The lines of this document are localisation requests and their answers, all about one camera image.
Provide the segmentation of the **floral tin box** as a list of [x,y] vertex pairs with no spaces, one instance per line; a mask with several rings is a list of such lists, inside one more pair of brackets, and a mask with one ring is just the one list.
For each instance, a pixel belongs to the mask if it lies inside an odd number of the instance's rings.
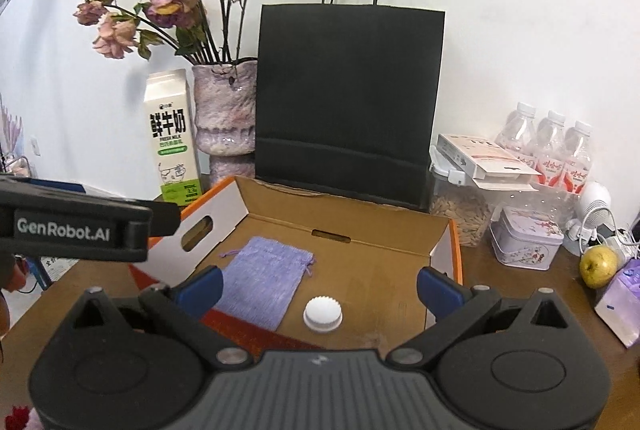
[[489,235],[501,264],[535,271],[548,271],[564,238],[550,216],[514,207],[502,209]]

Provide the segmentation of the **clear storage container with seeds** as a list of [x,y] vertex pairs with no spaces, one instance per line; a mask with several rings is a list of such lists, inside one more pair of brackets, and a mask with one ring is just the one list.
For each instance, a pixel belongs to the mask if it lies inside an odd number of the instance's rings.
[[435,145],[430,146],[431,184],[428,212],[457,224],[461,246],[476,247],[488,229],[494,202]]

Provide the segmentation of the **orange cardboard box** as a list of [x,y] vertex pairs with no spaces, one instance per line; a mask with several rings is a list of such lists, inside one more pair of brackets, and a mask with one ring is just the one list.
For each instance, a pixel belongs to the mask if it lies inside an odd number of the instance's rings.
[[[205,324],[253,354],[281,349],[288,339],[386,354],[433,323],[416,293],[421,268],[463,280],[454,221],[245,178],[226,179],[184,208],[177,233],[150,239],[148,258],[130,272],[139,288],[175,286],[206,266],[225,268],[254,236],[310,251],[314,264],[274,332],[215,310],[204,315]],[[343,310],[342,324],[327,334],[303,322],[307,302],[318,296]]]

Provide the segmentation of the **white bottle cap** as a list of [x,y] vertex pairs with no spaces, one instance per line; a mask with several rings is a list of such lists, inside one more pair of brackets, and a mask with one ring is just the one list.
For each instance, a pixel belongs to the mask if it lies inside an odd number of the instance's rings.
[[333,298],[318,296],[310,299],[303,312],[303,322],[313,332],[333,332],[343,321],[341,305]]

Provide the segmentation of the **white pink flat box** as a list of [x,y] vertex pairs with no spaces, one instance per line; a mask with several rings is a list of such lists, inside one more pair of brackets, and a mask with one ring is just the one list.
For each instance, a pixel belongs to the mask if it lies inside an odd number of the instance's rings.
[[436,147],[481,190],[533,192],[538,172],[487,138],[440,134]]

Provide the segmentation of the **yellow green pear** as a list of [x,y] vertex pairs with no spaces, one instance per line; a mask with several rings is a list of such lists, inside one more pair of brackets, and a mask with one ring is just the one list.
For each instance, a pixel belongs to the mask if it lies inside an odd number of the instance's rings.
[[608,246],[592,246],[580,258],[579,273],[591,289],[606,286],[617,272],[617,254]]

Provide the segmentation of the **white small fan device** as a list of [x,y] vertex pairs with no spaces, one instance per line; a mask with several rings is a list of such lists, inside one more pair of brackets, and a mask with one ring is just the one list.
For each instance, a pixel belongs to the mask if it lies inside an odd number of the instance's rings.
[[565,224],[563,246],[575,257],[597,244],[598,228],[611,220],[612,197],[598,182],[588,182],[574,205],[574,216]]

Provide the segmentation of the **water bottle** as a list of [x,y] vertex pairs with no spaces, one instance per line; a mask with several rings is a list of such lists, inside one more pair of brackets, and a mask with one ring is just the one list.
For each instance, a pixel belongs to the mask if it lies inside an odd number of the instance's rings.
[[528,147],[536,134],[535,115],[535,107],[518,102],[518,106],[514,112],[510,113],[506,124],[495,139],[497,145],[528,164],[529,167],[533,167],[535,163],[532,151]]
[[561,187],[567,193],[579,195],[585,187],[591,167],[590,148],[591,127],[576,121],[567,130],[562,148],[564,166],[561,174]]
[[550,110],[547,117],[541,120],[536,136],[529,145],[540,185],[555,187],[561,179],[564,124],[565,117]]

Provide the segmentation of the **white green milk carton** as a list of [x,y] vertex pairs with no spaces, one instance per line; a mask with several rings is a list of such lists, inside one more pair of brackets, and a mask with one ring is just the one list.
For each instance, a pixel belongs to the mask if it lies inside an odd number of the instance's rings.
[[202,186],[186,71],[149,75],[143,103],[160,194],[165,202],[189,205],[201,196]]

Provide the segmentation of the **purple tissue pack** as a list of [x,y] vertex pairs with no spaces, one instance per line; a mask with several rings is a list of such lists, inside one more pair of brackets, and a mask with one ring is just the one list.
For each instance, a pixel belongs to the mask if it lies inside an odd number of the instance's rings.
[[639,342],[639,260],[631,259],[616,273],[594,308],[627,349]]

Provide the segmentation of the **right water bottle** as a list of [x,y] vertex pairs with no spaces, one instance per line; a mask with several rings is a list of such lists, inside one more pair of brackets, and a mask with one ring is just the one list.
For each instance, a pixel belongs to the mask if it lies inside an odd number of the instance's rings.
[[561,174],[561,187],[567,193],[579,195],[585,187],[591,167],[590,148],[591,127],[576,121],[567,130],[562,148],[564,166]]

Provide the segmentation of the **middle water bottle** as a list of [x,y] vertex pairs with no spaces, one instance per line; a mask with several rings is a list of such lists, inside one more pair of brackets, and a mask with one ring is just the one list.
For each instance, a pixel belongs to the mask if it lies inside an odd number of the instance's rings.
[[565,117],[550,110],[547,117],[541,120],[536,136],[529,145],[540,185],[555,187],[561,179],[564,124]]

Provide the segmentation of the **purple textured vase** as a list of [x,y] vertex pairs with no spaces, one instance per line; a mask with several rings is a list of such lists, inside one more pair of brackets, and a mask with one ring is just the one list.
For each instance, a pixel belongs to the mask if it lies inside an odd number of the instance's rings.
[[255,175],[257,60],[195,65],[195,143],[208,156],[209,182]]

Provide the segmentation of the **black paper bag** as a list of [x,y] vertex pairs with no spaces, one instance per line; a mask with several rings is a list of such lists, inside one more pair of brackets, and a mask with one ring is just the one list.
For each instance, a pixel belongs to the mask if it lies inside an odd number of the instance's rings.
[[256,86],[258,179],[421,209],[445,14],[266,5]]

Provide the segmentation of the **purple drawstring pouch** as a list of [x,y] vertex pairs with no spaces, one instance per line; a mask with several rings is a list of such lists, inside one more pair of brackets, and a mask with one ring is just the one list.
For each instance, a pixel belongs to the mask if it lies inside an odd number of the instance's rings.
[[254,236],[222,270],[224,291],[215,309],[274,332],[313,264],[310,251]]

